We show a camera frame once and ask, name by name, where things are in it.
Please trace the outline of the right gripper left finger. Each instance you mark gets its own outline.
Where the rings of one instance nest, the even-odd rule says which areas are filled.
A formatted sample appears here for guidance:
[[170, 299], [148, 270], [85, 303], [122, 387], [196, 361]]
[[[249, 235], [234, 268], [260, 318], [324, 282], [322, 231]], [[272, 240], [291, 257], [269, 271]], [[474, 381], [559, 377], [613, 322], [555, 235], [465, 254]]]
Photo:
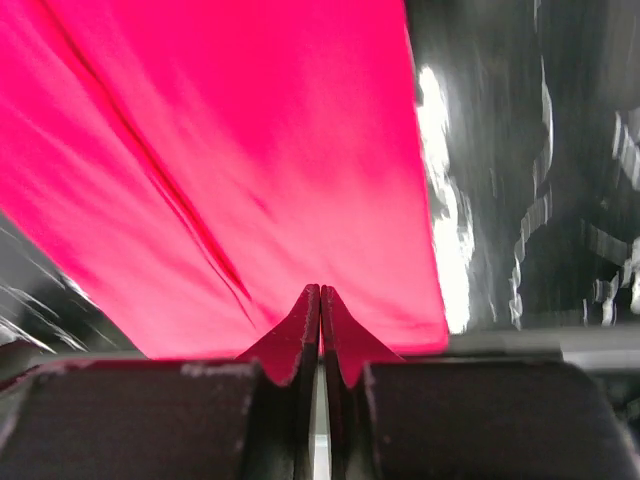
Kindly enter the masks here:
[[260, 369], [249, 408], [242, 479], [313, 477], [320, 287], [306, 286], [289, 314], [239, 356]]

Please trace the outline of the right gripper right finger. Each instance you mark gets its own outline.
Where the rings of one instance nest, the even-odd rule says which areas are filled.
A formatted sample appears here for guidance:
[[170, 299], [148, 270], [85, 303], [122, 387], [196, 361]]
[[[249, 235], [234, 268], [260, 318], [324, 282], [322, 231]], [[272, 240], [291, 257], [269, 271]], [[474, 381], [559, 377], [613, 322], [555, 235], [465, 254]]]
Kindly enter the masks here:
[[330, 469], [333, 479], [377, 479], [373, 414], [365, 370], [403, 359], [364, 328], [336, 289], [321, 288]]

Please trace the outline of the magenta t shirt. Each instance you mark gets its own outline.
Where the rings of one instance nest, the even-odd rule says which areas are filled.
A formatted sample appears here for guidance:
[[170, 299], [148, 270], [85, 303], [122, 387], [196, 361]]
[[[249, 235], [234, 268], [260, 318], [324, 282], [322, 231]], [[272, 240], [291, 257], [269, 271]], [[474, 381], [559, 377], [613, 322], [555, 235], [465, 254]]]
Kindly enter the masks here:
[[150, 357], [309, 284], [440, 352], [414, 99], [400, 1], [5, 1], [1, 210]]

